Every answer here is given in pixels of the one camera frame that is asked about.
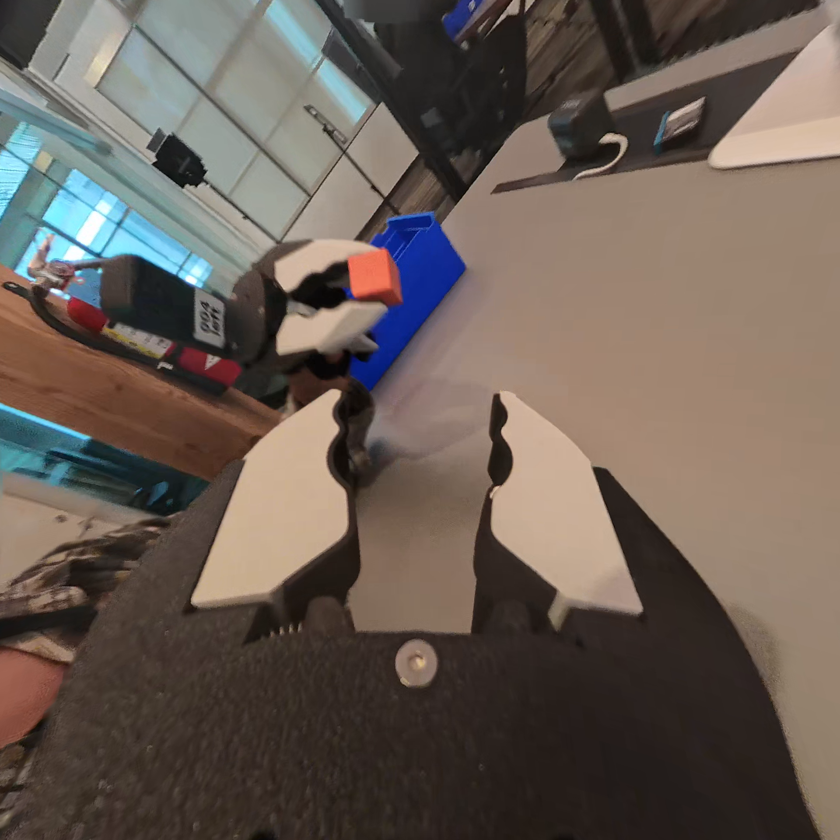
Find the person's left hand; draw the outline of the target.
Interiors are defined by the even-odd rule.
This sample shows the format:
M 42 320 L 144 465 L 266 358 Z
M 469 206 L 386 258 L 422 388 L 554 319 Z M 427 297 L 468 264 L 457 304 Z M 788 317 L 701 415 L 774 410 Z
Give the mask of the person's left hand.
M 303 367 L 299 371 L 287 374 L 287 401 L 283 415 L 289 417 L 304 406 L 319 399 L 324 393 L 341 389 L 342 380 L 323 380 Z

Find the wooden top desk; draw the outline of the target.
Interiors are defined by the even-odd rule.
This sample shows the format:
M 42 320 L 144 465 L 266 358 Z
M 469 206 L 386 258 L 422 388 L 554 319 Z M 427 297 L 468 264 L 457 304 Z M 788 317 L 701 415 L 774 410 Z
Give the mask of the wooden top desk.
M 1 403 L 190 476 L 214 479 L 280 422 L 236 390 L 212 396 L 89 349 L 1 292 Z

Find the black studio light on stand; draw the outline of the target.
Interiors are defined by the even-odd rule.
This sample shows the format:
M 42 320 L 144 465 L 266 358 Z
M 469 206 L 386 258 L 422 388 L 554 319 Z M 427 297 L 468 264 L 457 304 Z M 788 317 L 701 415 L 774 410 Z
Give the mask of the black studio light on stand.
M 280 242 L 265 225 L 256 221 L 233 198 L 207 179 L 207 168 L 203 159 L 176 135 L 157 129 L 150 137 L 146 148 L 153 155 L 153 167 L 176 186 L 183 190 L 187 187 L 207 187 L 230 205 L 239 216 L 267 236 L 273 244 Z

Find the white monitor base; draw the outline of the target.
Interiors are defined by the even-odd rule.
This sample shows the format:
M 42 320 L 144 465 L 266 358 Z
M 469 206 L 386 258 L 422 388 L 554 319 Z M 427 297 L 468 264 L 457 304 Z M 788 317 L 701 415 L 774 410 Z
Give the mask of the white monitor base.
M 839 157 L 838 28 L 792 60 L 710 152 L 717 171 Z

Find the black power box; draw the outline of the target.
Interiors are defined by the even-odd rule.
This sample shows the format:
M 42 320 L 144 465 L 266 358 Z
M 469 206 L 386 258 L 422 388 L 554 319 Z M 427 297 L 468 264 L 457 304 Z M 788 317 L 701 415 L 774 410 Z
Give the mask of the black power box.
M 573 93 L 562 100 L 549 115 L 548 126 L 567 161 L 592 158 L 601 148 L 602 137 L 616 129 L 603 92 L 597 88 Z

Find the blue-edged black box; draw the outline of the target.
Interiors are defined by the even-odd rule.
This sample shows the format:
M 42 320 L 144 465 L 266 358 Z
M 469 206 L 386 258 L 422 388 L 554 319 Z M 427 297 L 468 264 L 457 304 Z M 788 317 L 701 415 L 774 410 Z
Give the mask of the blue-edged black box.
M 681 108 L 665 112 L 654 136 L 654 156 L 694 150 L 704 125 L 706 110 L 707 97 L 702 96 Z

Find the red wooden cube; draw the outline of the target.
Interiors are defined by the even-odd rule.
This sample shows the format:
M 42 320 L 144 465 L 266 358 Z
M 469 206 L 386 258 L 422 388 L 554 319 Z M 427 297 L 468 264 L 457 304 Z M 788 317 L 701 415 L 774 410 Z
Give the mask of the red wooden cube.
M 403 304 L 400 271 L 385 248 L 372 248 L 347 260 L 351 297 L 362 302 L 378 302 L 388 308 Z

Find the black light stand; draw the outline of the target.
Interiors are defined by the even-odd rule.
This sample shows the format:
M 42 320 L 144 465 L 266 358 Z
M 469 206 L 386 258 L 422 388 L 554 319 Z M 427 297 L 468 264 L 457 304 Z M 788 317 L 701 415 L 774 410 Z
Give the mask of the black light stand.
M 310 103 L 306 103 L 303 105 L 303 110 L 305 113 L 310 116 L 314 121 L 318 124 L 321 131 L 329 138 L 331 143 L 336 147 L 339 152 L 339 157 L 347 161 L 350 164 L 350 167 L 360 176 L 362 181 L 371 189 L 373 194 L 378 196 L 388 209 L 392 211 L 394 215 L 399 214 L 399 209 L 394 205 L 389 198 L 373 181 L 372 179 L 362 170 L 358 162 L 352 157 L 349 152 L 350 141 L 348 138 L 340 132 L 336 126 L 326 119 L 326 117 L 313 105 Z

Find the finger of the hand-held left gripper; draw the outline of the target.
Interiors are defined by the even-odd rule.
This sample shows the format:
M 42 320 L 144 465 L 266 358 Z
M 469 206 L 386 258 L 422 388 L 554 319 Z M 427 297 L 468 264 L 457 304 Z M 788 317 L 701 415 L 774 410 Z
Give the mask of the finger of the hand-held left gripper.
M 307 277 L 327 277 L 329 287 L 350 286 L 350 258 L 367 255 L 376 247 L 356 240 L 313 239 L 291 244 L 291 250 L 273 258 L 274 279 L 287 294 Z
M 278 356 L 347 351 L 371 354 L 378 350 L 371 338 L 373 327 L 387 313 L 381 302 L 349 299 L 335 308 L 315 309 L 297 301 L 287 303 L 287 313 L 276 334 Z

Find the blue plastic bin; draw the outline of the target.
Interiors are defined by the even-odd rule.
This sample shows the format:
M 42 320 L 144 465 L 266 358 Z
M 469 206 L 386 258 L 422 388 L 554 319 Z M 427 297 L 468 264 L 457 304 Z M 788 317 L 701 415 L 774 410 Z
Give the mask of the blue plastic bin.
M 378 349 L 366 360 L 353 360 L 350 373 L 369 391 L 377 385 L 414 335 L 465 274 L 466 265 L 434 213 L 387 220 L 371 244 L 386 249 L 398 268 L 403 304 L 390 308 L 372 330 Z

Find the red canister with labels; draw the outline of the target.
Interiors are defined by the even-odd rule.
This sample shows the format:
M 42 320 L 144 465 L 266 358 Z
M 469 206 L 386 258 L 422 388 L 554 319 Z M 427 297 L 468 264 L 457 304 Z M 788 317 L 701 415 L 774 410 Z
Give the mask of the red canister with labels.
M 131 351 L 156 370 L 206 392 L 225 393 L 242 371 L 231 360 L 109 320 L 100 309 L 78 298 L 70 298 L 66 310 L 69 319 L 83 330 L 105 339 L 113 347 Z

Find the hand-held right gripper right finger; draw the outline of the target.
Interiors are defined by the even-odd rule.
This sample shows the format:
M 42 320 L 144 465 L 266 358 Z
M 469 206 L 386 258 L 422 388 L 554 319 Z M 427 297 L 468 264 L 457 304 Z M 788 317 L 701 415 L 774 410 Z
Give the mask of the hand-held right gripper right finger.
M 493 395 L 490 487 L 474 548 L 474 631 L 513 608 L 533 633 L 573 612 L 637 622 L 644 608 L 595 468 L 576 443 L 512 392 Z

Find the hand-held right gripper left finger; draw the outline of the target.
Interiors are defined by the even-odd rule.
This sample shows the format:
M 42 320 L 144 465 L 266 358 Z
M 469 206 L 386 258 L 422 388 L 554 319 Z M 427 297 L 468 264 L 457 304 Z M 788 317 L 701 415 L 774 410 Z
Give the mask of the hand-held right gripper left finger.
M 327 391 L 247 454 L 191 607 L 277 602 L 286 585 L 350 536 L 350 485 L 337 461 L 345 396 Z

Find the black desk frame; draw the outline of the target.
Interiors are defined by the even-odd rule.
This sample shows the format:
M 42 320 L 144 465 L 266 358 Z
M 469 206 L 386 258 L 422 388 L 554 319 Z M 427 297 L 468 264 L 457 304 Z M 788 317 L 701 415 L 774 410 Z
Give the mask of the black desk frame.
M 527 99 L 529 2 L 318 2 L 376 92 L 455 201 L 467 192 L 455 160 L 487 162 L 520 121 Z

